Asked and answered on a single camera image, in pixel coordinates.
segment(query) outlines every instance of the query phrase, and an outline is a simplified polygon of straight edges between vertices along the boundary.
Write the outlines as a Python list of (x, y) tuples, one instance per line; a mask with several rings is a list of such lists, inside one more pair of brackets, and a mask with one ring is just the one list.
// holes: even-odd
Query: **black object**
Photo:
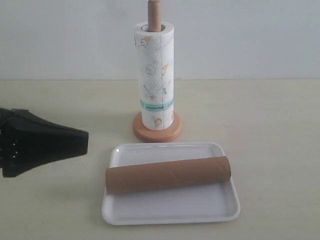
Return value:
[(86, 155), (88, 141), (86, 131), (43, 120), (25, 109), (0, 108), (0, 168), (5, 178)]

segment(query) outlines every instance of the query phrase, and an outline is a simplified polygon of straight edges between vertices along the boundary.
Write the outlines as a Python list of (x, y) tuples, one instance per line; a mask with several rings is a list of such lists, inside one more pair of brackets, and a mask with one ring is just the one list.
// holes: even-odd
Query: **white wall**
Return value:
[[(147, 0), (0, 0), (0, 79), (134, 79)], [(320, 78), (319, 0), (162, 0), (175, 77)]]

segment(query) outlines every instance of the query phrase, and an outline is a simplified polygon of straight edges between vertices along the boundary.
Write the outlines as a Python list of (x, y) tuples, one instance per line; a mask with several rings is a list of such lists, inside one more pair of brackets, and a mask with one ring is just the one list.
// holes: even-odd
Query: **round wooden base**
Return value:
[(145, 143), (167, 143), (178, 137), (181, 132), (181, 120), (179, 115), (174, 112), (173, 123), (164, 130), (154, 131), (146, 128), (142, 122), (142, 114), (139, 112), (133, 119), (133, 133)]

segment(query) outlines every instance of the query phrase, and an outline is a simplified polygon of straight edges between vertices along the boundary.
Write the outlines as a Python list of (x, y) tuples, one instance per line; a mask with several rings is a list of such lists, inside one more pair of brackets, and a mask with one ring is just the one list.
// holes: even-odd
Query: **table surface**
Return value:
[(230, 161), (241, 212), (223, 223), (112, 226), (101, 206), (111, 151), (138, 143), (138, 82), (0, 81), (0, 107), (89, 132), (88, 154), (0, 177), (0, 239), (319, 239), (320, 80), (177, 80), (175, 142)]

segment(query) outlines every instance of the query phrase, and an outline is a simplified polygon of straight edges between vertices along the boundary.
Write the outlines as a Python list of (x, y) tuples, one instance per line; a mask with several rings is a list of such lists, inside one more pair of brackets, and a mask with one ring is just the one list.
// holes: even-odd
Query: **white tray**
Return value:
[[(110, 167), (224, 155), (213, 142), (132, 143), (113, 150)], [(231, 178), (219, 184), (123, 195), (108, 195), (105, 190), (101, 212), (112, 225), (209, 223), (234, 220), (240, 203)]]

